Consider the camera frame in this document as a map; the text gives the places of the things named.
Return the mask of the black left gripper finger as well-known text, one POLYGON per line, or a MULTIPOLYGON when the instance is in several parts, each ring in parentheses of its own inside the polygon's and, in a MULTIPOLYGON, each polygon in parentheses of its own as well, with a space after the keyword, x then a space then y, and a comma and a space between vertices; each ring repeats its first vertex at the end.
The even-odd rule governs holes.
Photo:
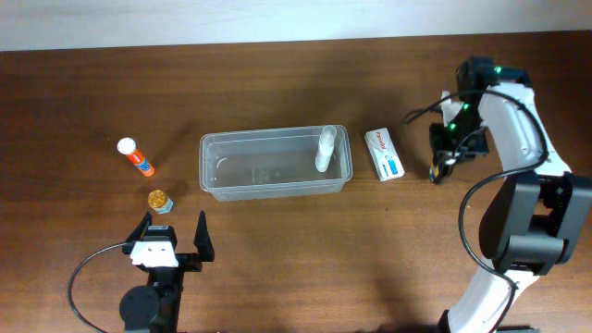
POLYGON ((146 212, 139 225, 126 238, 126 242, 139 241, 146 229, 148 229, 151 225, 152 214, 150 212, 146 212))
POLYGON ((201 262, 215 261, 215 249, 208 232, 204 211, 201 211, 199 214, 193 244, 197 249, 201 262))

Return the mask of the dark bottle white cap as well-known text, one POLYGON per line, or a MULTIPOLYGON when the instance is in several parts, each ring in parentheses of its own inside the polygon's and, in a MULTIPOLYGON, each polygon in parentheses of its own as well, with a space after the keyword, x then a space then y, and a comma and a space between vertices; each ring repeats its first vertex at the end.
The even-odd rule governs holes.
POLYGON ((429 179, 433 184, 439 185, 449 178, 456 163, 455 159, 433 162, 429 168, 429 179))

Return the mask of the white Panadol box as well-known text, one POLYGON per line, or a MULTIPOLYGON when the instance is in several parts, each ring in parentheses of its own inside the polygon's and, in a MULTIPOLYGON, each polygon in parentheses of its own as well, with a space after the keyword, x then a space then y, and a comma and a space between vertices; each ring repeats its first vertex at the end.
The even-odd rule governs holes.
POLYGON ((380 181, 399 179, 404 168, 387 128, 367 131, 364 135, 380 181))

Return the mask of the white translucent squeeze bottle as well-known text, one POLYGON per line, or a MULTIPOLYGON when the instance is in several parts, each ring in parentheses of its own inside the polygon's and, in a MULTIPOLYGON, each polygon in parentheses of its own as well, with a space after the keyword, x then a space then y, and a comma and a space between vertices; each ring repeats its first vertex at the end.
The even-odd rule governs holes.
POLYGON ((322 128, 315 156, 315 167, 318 172, 324 173, 327 171, 333 155, 336 137, 337 129, 334 126, 324 126, 322 128))

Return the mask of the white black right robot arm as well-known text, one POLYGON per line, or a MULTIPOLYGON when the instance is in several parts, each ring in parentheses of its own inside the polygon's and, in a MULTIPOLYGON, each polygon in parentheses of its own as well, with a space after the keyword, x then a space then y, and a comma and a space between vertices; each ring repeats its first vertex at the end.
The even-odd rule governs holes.
POLYGON ((567 263, 591 210, 591 180, 576 176, 554 149, 538 115, 527 72, 472 56, 456 70, 457 92, 429 108, 429 177, 488 152, 502 170, 462 198, 458 229, 477 271, 438 321, 440 332, 497 332, 517 298, 555 265, 567 263))

